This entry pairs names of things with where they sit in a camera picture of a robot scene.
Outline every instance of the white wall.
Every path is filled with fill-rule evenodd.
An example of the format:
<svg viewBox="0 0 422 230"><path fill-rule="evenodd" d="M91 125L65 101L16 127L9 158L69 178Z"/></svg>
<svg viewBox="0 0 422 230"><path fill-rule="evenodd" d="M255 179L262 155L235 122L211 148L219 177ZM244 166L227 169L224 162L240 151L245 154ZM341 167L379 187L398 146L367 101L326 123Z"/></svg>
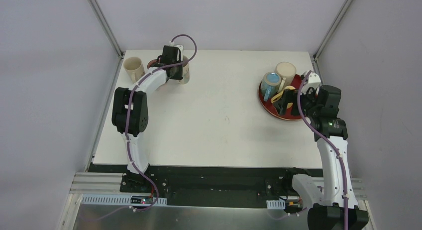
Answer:
<svg viewBox="0 0 422 230"><path fill-rule="evenodd" d="M200 49L314 53L344 0L98 2L124 50L160 49L163 40L186 33Z"/></svg>
<svg viewBox="0 0 422 230"><path fill-rule="evenodd" d="M355 0L319 59L382 230L422 225L421 1Z"/></svg>
<svg viewBox="0 0 422 230"><path fill-rule="evenodd" d="M87 0L0 0L0 229L52 230L117 67Z"/></svg>

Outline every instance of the mug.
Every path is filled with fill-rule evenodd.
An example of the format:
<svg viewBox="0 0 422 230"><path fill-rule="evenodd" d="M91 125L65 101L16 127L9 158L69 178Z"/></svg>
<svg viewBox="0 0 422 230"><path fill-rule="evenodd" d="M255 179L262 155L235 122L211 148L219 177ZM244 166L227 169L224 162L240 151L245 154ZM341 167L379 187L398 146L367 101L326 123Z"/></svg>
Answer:
<svg viewBox="0 0 422 230"><path fill-rule="evenodd" d="M281 77L275 72L267 72L261 81L261 94L264 96L266 102L269 98L275 95L279 89Z"/></svg>
<svg viewBox="0 0 422 230"><path fill-rule="evenodd" d="M139 80L144 74L144 66L139 57L129 57L123 62L123 68L130 76L133 83Z"/></svg>
<svg viewBox="0 0 422 230"><path fill-rule="evenodd" d="M278 93L282 92L286 86L290 85L296 75L296 67L290 62L280 62L276 66L275 72L281 77L281 84Z"/></svg>
<svg viewBox="0 0 422 230"><path fill-rule="evenodd" d="M183 62L186 62L188 58L186 56L183 56ZM183 65L183 71L182 71L182 79L179 81L180 84L186 84L188 83L191 75L189 74L189 62L184 63Z"/></svg>

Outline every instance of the wall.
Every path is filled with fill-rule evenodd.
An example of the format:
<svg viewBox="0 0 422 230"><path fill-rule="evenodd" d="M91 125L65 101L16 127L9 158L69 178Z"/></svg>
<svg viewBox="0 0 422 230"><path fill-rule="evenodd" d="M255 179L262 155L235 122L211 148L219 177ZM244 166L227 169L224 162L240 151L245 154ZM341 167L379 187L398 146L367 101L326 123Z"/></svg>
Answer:
<svg viewBox="0 0 422 230"><path fill-rule="evenodd" d="M200 49L314 53L344 0L98 2L123 50L160 49L186 33Z"/></svg>
<svg viewBox="0 0 422 230"><path fill-rule="evenodd" d="M118 58L87 0L0 0L0 229L52 230Z"/></svg>
<svg viewBox="0 0 422 230"><path fill-rule="evenodd" d="M355 0L319 67L342 89L352 173L377 227L420 229L421 0Z"/></svg>

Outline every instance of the tabletop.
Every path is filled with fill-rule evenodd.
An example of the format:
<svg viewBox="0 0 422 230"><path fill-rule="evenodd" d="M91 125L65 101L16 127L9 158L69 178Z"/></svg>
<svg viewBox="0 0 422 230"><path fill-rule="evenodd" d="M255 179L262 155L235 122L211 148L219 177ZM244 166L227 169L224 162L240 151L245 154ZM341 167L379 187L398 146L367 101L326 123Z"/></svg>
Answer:
<svg viewBox="0 0 422 230"><path fill-rule="evenodd" d="M161 50L127 50L144 68ZM184 55L190 57L191 50ZM302 120L266 113L257 90L279 62L297 74L313 70L308 52L198 51L190 80L169 80L147 96L145 149L152 165L322 168L314 135ZM121 68L116 86L129 87ZM125 144L111 123L113 100L97 145L94 164L127 164Z"/></svg>

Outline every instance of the metal corner post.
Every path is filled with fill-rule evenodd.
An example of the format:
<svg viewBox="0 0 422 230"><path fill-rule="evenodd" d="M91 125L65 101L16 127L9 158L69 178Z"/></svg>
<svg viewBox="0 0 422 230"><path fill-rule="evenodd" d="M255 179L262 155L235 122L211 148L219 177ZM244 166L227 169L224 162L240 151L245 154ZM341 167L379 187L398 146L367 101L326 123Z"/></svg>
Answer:
<svg viewBox="0 0 422 230"><path fill-rule="evenodd" d="M322 40L321 44L319 45L317 52L314 55L315 61L318 62L318 58L321 56L321 53L324 51L325 47L328 44L328 41L332 38L335 31L337 30L339 24L343 20L344 16L346 15L349 7L353 3L354 0L345 0L343 5L341 6L340 11L338 12L337 16L335 17L331 27L329 28L327 34L325 35L324 39Z"/></svg>
<svg viewBox="0 0 422 230"><path fill-rule="evenodd" d="M100 22L101 26L103 27L104 33L106 34L108 40L112 44L112 46L115 49L119 58L122 59L123 51L120 48L120 46L119 46L119 44L116 40L116 37L114 36L113 32L111 31L111 28L108 25L107 20L104 17L104 14L101 11L101 8L100 8L97 0L88 0L88 2L90 3L90 5L91 5L91 7L92 7L92 9L95 13L95 16L97 17L98 21Z"/></svg>

